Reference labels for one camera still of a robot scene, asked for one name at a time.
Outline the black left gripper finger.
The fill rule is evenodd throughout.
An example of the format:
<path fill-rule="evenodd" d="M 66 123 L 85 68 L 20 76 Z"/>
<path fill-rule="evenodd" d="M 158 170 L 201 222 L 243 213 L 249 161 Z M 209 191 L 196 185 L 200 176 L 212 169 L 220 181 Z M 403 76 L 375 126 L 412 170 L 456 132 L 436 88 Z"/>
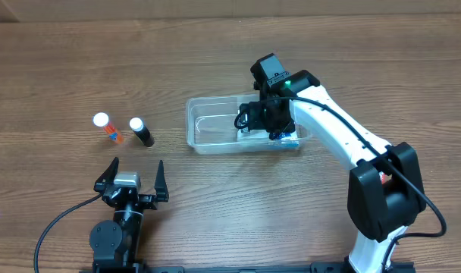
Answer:
<path fill-rule="evenodd" d="M 105 188 L 114 183 L 116 174 L 118 173 L 119 158 L 114 157 L 111 164 L 106 170 L 96 179 L 94 183 L 94 191 L 105 191 Z"/>
<path fill-rule="evenodd" d="M 169 200 L 168 186 L 165 180 L 164 163 L 162 160 L 158 163 L 158 170 L 154 183 L 156 200 L 158 202 L 167 202 Z"/>

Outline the white plaster box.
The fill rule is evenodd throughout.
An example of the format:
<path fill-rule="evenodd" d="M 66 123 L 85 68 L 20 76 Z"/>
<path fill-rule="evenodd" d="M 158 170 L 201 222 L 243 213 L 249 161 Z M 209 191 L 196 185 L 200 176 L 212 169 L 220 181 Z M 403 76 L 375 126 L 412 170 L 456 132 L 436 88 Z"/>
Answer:
<path fill-rule="evenodd" d="M 239 129 L 237 131 L 237 143 L 239 144 L 256 144 L 256 143 L 275 143 L 275 140 L 269 138 L 269 132 L 266 130 L 247 130 Z"/>

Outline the clear plastic container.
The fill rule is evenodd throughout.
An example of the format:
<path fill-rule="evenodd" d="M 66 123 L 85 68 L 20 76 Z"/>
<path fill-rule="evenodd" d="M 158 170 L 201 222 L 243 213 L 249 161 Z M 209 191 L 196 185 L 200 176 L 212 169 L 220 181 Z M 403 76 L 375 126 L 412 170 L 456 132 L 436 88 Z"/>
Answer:
<path fill-rule="evenodd" d="M 241 104 L 256 101 L 257 94 L 238 96 L 200 97 L 187 101 L 187 143 L 201 155 L 241 152 L 275 151 L 298 149 L 312 135 L 305 128 L 296 125 L 299 145 L 295 148 L 275 143 L 239 144 L 235 117 Z"/>

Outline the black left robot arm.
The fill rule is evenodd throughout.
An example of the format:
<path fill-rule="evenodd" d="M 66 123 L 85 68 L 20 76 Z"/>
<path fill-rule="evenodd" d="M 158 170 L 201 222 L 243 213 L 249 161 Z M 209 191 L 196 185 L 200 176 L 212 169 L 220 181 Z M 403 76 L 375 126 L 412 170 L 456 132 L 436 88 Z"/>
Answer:
<path fill-rule="evenodd" d="M 114 158 L 96 180 L 93 189 L 102 201 L 114 209 L 113 219 L 95 225 L 89 235 L 93 250 L 94 272 L 148 272 L 148 266 L 136 259 L 144 211 L 156 210 L 169 200 L 163 162 L 158 163 L 154 194 L 140 192 L 136 172 L 119 171 L 119 158 Z"/>

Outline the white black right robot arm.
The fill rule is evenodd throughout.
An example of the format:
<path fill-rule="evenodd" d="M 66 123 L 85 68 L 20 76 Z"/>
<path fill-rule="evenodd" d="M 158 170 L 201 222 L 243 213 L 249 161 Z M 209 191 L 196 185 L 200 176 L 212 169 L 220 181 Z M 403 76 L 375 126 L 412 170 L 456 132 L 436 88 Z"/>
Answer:
<path fill-rule="evenodd" d="M 358 230 L 342 262 L 314 262 L 311 270 L 414 272 L 411 263 L 392 262 L 399 240 L 427 206 L 419 160 L 407 143 L 392 145 L 347 114 L 321 82 L 306 70 L 252 68 L 259 100 L 243 103 L 234 125 L 266 130 L 276 139 L 300 125 L 317 136 L 349 173 L 347 210 Z"/>

